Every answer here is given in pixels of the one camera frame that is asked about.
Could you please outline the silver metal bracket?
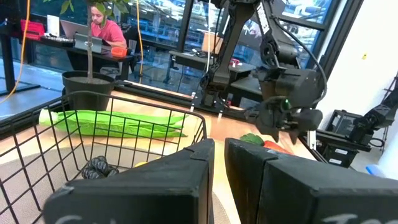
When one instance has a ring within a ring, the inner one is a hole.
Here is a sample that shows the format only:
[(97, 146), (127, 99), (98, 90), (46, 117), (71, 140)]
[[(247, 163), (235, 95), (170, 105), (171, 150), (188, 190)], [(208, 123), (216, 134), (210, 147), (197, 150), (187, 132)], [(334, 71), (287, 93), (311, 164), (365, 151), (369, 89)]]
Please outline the silver metal bracket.
[(316, 131), (308, 131), (307, 132), (307, 145), (311, 150), (316, 150), (317, 146), (317, 137)]

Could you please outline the white panel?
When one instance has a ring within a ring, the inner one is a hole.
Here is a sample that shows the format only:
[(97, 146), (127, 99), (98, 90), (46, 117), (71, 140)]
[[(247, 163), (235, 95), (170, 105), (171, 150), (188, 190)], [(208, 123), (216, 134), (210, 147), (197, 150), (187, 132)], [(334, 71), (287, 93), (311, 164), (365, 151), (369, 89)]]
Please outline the white panel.
[(58, 16), (47, 15), (47, 33), (53, 36), (60, 36), (60, 18)]

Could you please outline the grey laptop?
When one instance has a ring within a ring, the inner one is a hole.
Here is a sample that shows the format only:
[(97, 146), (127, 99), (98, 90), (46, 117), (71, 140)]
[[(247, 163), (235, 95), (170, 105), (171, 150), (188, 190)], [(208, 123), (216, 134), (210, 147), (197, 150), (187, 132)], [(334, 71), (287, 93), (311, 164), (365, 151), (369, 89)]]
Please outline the grey laptop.
[(90, 31), (87, 25), (60, 20), (62, 29), (68, 39), (74, 39), (75, 34), (87, 35)]

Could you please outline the person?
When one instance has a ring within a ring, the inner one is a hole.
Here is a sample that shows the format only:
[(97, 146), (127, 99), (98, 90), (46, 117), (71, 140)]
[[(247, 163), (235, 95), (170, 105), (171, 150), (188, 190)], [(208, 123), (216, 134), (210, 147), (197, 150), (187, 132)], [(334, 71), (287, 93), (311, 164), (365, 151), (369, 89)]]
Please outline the person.
[(127, 43), (121, 28), (106, 18), (96, 6), (91, 6), (91, 34), (105, 41), (112, 47), (126, 48)]

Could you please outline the grey office desk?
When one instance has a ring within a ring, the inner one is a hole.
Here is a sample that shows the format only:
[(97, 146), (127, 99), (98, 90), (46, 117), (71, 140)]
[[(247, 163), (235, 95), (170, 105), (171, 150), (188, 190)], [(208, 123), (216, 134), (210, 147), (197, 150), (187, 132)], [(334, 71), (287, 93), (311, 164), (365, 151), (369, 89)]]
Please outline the grey office desk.
[[(186, 68), (196, 69), (194, 72), (194, 77), (199, 79), (202, 75), (199, 74), (200, 71), (206, 70), (207, 59), (198, 57), (191, 53), (181, 53), (171, 50), (169, 54), (174, 58), (174, 62), (179, 65), (183, 65)], [(219, 90), (220, 92), (229, 92), (234, 94), (236, 91), (240, 95), (253, 94), (255, 97), (261, 97), (261, 88), (257, 78), (251, 75), (251, 71), (255, 69), (255, 66), (247, 63), (238, 63), (237, 65), (229, 65), (229, 83), (222, 86)]]

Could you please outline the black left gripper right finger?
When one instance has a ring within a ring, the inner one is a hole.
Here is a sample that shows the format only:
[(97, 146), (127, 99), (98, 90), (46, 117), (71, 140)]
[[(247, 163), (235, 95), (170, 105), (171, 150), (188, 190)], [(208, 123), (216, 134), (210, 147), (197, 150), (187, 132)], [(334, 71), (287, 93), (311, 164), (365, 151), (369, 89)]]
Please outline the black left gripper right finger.
[(398, 224), (398, 180), (227, 138), (241, 224)]

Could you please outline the black office desk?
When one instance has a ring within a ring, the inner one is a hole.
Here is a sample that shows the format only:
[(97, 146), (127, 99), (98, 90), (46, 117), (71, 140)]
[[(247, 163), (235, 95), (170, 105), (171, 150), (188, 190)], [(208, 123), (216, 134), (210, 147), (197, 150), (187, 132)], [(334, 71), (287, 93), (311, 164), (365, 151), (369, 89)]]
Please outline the black office desk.
[[(55, 47), (58, 49), (63, 49), (68, 52), (74, 52), (77, 54), (81, 55), (87, 55), (87, 51), (85, 50), (80, 50), (75, 47), (72, 47), (70, 44), (61, 44), (60, 42), (52, 41), (52, 40), (34, 40), (34, 39), (28, 39), (29, 43), (35, 43), (35, 44), (42, 44), (42, 45), (47, 45), (49, 47)], [(102, 53), (97, 54), (93, 53), (93, 58), (100, 58), (102, 60), (107, 60), (110, 62), (119, 62), (121, 63), (121, 69), (120, 69), (120, 74), (116, 76), (118, 80), (127, 80), (128, 75), (129, 75), (129, 69), (130, 69), (130, 64), (135, 65), (137, 63), (137, 57), (132, 56), (132, 55), (127, 55), (124, 58), (118, 58), (118, 57), (113, 57), (111, 55), (110, 50), (103, 50)]]

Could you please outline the potted green tree black pot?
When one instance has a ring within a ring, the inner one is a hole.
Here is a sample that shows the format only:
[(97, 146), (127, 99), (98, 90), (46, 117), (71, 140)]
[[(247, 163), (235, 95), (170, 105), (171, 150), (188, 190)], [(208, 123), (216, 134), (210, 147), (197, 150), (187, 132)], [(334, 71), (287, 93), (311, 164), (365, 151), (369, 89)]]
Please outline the potted green tree black pot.
[[(91, 34), (91, 6), (96, 6), (111, 21), (113, 21), (111, 18), (113, 10), (108, 8), (109, 4), (115, 5), (123, 14), (128, 12), (127, 3), (129, 0), (65, 0), (60, 13), (63, 14), (67, 10), (73, 11), (75, 1), (82, 1), (86, 6), (85, 25), (90, 29), (87, 34), (89, 45), (93, 37)], [(111, 51), (111, 48), (112, 46), (103, 41), (102, 52), (103, 50)], [(105, 110), (109, 102), (108, 96), (114, 90), (115, 79), (100, 73), (106, 61), (93, 58), (91, 46), (85, 51), (87, 51), (87, 55), (68, 52), (73, 70), (62, 73), (65, 96), (74, 110)]]

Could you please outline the black case with white labels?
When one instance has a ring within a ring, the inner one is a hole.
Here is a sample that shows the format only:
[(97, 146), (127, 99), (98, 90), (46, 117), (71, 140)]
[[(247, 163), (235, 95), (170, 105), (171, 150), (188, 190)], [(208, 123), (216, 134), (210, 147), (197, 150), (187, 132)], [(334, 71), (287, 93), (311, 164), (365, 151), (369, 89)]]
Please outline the black case with white labels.
[(328, 144), (321, 150), (321, 155), (329, 164), (349, 168), (358, 151)]

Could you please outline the cardboard box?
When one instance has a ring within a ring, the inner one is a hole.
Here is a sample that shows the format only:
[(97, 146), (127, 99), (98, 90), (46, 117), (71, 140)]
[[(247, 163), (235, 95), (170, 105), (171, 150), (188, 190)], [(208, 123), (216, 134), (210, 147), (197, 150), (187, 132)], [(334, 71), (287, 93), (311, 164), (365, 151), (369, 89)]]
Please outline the cardboard box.
[(205, 32), (201, 50), (204, 52), (211, 52), (212, 54), (219, 54), (222, 43), (223, 38), (219, 37), (218, 34)]

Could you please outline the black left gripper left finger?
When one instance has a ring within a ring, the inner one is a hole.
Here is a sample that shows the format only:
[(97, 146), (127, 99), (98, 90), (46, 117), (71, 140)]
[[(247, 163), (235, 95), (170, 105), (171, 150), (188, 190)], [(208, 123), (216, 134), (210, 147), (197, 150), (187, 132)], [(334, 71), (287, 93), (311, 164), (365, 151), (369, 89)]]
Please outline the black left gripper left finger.
[(45, 224), (214, 224), (215, 142), (104, 179), (74, 180), (53, 193)]

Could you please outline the red case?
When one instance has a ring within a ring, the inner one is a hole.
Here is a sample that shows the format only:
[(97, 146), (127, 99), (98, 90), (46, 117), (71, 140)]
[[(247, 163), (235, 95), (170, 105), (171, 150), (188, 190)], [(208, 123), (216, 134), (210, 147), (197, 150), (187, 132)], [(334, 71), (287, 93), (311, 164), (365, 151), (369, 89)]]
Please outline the red case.
[(41, 37), (44, 36), (44, 33), (43, 23), (28, 21), (26, 34), (27, 39), (40, 40)]

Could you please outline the green long beans bunch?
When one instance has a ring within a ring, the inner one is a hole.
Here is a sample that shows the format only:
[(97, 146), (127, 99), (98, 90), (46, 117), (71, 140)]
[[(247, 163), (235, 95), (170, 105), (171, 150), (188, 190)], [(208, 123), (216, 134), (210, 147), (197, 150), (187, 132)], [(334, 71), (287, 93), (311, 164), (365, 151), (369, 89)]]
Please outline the green long beans bunch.
[(70, 110), (53, 112), (42, 109), (39, 124), (85, 136), (116, 138), (185, 137), (185, 116), (149, 116), (118, 111)]

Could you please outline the orange carrot with green leaf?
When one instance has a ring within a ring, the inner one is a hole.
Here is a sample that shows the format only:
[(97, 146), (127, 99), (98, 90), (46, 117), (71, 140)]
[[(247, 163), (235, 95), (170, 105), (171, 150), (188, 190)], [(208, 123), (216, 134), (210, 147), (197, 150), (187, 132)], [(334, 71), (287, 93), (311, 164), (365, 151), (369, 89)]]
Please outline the orange carrot with green leaf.
[(239, 139), (241, 141), (249, 142), (249, 143), (252, 143), (252, 144), (255, 144), (255, 145), (258, 145), (258, 146), (262, 146), (262, 147), (265, 147), (265, 148), (268, 148), (268, 149), (272, 149), (272, 150), (277, 151), (277, 152), (281, 152), (281, 153), (284, 153), (284, 154), (292, 155), (292, 153), (290, 151), (285, 150), (283, 147), (279, 146), (278, 144), (276, 144), (276, 143), (274, 143), (272, 141), (269, 141), (269, 140), (263, 140), (260, 136), (255, 135), (253, 133), (245, 134), (245, 135), (241, 136)]

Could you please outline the black storage crate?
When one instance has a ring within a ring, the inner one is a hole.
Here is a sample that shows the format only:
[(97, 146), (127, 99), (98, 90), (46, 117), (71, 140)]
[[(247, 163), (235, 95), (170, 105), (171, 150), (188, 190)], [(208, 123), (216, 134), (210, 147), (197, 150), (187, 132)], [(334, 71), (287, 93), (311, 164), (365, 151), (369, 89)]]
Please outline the black storage crate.
[(326, 131), (348, 137), (353, 130), (353, 122), (360, 117), (358, 114), (346, 110), (334, 110), (326, 126)]

